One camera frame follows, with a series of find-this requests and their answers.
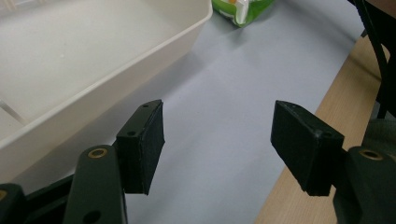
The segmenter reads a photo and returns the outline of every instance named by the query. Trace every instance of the screw hole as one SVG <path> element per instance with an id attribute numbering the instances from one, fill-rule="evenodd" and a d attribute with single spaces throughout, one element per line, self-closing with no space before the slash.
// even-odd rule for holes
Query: screw hole
<path id="1" fill-rule="evenodd" d="M 87 215 L 84 216 L 82 221 L 87 224 L 95 223 L 99 220 L 100 216 L 101 216 L 101 214 L 99 211 L 97 211 L 97 210 L 91 211 Z"/>
<path id="2" fill-rule="evenodd" d="M 381 156 L 381 154 L 379 154 L 379 153 L 376 152 L 376 151 L 369 150 L 369 149 L 363 149 L 363 150 L 359 151 L 359 153 L 360 153 L 363 157 L 365 157 L 365 158 L 367 158 L 367 159 L 370 159 L 370 160 L 373 160 L 373 161 L 382 161 L 382 160 L 384 159 L 384 158 Z"/>

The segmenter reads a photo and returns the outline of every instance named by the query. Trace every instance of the plastic bag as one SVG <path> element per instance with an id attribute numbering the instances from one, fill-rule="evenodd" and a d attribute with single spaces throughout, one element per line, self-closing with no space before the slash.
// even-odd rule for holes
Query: plastic bag
<path id="1" fill-rule="evenodd" d="M 274 0 L 212 0 L 213 8 L 239 27 L 254 21 Z"/>

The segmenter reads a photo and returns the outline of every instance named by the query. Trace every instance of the light blue surface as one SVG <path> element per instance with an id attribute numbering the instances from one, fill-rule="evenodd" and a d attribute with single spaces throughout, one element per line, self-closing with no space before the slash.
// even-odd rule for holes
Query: light blue surface
<path id="1" fill-rule="evenodd" d="M 27 192 L 111 144 L 136 108 L 164 101 L 165 146 L 150 195 L 128 195 L 130 223 L 253 223 L 281 170 L 275 100 L 315 112 L 362 32 L 348 1 L 277 0 L 244 29 L 214 13 L 191 52 L 15 179 Z"/>

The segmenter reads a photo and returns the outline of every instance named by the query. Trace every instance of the white plastic container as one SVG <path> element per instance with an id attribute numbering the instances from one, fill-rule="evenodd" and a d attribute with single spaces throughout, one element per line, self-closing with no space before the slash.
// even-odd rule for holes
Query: white plastic container
<path id="1" fill-rule="evenodd" d="M 212 13 L 210 0 L 16 2 L 0 8 L 0 183 L 186 54 Z"/>

